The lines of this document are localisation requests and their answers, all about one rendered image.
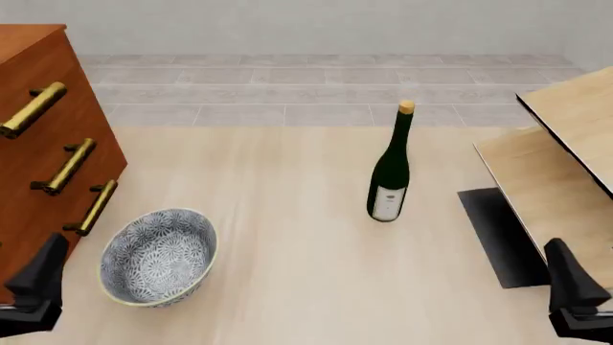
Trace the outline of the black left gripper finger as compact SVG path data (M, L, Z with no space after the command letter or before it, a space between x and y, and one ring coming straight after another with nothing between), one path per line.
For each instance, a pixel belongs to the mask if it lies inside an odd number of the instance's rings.
M69 242L53 233L36 255L5 284L13 302L4 310L35 310L45 302L62 307L61 280Z

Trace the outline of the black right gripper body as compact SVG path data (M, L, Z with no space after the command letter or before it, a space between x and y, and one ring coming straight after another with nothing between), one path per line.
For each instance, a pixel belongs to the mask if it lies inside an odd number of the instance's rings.
M575 315L569 310L561 309L552 312L549 319L560 338L613 341L613 312Z

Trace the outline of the dark green wine bottle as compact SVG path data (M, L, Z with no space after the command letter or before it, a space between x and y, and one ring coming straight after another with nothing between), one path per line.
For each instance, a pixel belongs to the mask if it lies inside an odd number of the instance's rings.
M367 197L367 212L374 220L391 222L400 215L410 182L407 143L414 111L413 101L399 103L391 140L375 164Z

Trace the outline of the wooden cabinet with drawers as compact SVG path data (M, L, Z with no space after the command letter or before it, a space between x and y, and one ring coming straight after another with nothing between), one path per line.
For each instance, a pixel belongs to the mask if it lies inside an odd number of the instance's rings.
M53 82L67 93L19 137L0 135L0 304L12 301L4 284L36 255L53 233L71 246L81 238L64 232L80 223L93 203L89 188L119 180L127 162L64 25L0 24L0 125ZM97 146L59 195L31 190L49 180L85 138Z

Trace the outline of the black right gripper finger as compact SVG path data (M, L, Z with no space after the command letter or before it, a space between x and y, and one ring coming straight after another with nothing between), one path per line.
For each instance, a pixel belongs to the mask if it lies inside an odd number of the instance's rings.
M598 307L612 298L583 269L562 239L551 239L544 250L551 286L549 312L598 312Z

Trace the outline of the blue patterned bowl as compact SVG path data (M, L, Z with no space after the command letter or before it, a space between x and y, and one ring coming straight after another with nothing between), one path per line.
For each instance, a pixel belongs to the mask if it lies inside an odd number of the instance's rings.
M168 307L201 287L217 252L216 230L200 212L149 212L106 245L99 269L102 290L129 307Z

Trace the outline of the pale wooden wine rack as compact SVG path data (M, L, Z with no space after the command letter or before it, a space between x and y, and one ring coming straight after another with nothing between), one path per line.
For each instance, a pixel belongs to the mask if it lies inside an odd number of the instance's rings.
M613 66L516 99L534 125L473 128L493 186L459 194L498 281L547 284L559 238L613 289Z

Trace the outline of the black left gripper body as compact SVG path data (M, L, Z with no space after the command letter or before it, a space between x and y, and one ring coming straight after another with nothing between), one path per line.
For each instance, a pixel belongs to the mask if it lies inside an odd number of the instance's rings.
M0 309L0 337L50 332L61 313L62 308L52 301L45 301L30 311Z

